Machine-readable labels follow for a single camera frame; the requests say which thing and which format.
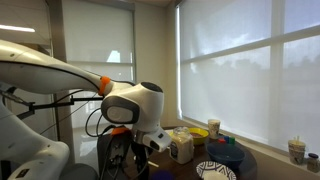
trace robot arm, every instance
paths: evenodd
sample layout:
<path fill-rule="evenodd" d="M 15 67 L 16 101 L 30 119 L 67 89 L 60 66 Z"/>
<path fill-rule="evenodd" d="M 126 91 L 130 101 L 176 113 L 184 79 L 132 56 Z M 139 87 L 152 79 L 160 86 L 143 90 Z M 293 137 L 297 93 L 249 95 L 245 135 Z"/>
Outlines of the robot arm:
<path fill-rule="evenodd" d="M 27 47 L 0 40 L 0 89 L 4 90 L 6 85 L 40 94 L 72 89 L 98 92 L 104 97 L 101 104 L 103 116 L 112 123 L 133 124 L 135 142 L 159 152 L 164 151 L 171 142 L 170 136 L 159 125 L 163 109 L 163 92 L 155 84 L 140 83 L 132 86 L 127 82 L 115 82 L 108 77 L 84 71 Z M 10 156 L 6 155 L 7 146 L 10 146 L 10 143 L 16 143 L 6 138 L 8 134 L 12 134 L 12 130 L 20 133 L 25 131 L 26 127 L 19 125 L 19 128 L 9 129 L 7 125 L 16 117 L 3 105 L 0 111 L 0 159 L 10 160 L 10 158 L 14 159 L 12 157 L 15 155 L 21 156 L 19 154 L 21 150 L 12 151 Z M 50 141 L 42 137 L 40 139 L 39 146 L 45 146 L 44 144 Z M 25 161 L 27 159 L 24 158 L 19 159 L 18 162 Z"/>

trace ceiling light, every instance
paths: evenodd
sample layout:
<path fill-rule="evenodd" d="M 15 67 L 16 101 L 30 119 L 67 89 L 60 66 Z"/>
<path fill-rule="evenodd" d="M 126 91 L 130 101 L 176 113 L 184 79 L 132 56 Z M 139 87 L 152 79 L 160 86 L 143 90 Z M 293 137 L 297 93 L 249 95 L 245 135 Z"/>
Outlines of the ceiling light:
<path fill-rule="evenodd" d="M 6 30 L 14 30 L 14 31 L 25 31 L 25 32 L 35 32 L 32 28 L 25 28 L 25 27 L 17 27 L 17 26 L 7 26 L 7 25 L 1 25 L 0 29 L 6 29 Z"/>

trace white cup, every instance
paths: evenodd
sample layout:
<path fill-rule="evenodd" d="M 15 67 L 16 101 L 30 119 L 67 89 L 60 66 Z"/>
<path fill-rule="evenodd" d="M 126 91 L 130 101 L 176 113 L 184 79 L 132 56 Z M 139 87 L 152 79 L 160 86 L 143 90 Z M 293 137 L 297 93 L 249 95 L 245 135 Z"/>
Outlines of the white cup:
<path fill-rule="evenodd" d="M 219 138 L 219 130 L 220 130 L 220 120 L 209 119 L 208 120 L 208 128 L 209 128 L 209 137 L 211 139 L 218 139 Z"/>

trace cup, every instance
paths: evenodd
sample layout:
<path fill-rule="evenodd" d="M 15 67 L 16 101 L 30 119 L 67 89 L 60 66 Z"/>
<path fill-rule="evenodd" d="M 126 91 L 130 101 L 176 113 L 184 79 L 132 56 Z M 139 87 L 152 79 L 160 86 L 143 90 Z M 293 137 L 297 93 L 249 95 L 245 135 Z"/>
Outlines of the cup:
<path fill-rule="evenodd" d="M 306 144 L 297 140 L 289 140 L 288 148 L 290 161 L 298 165 L 303 164 Z"/>
<path fill-rule="evenodd" d="M 211 139 L 219 139 L 220 120 L 209 119 L 208 128 L 209 128 L 209 137 Z"/>

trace blue bowl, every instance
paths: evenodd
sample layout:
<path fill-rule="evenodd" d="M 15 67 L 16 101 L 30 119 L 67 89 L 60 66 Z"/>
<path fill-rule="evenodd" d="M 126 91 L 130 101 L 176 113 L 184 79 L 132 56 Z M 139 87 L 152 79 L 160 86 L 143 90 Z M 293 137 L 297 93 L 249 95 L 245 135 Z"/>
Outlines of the blue bowl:
<path fill-rule="evenodd" d="M 212 161 L 223 164 L 232 170 L 238 169 L 246 156 L 240 148 L 232 144 L 208 143 L 206 150 Z"/>

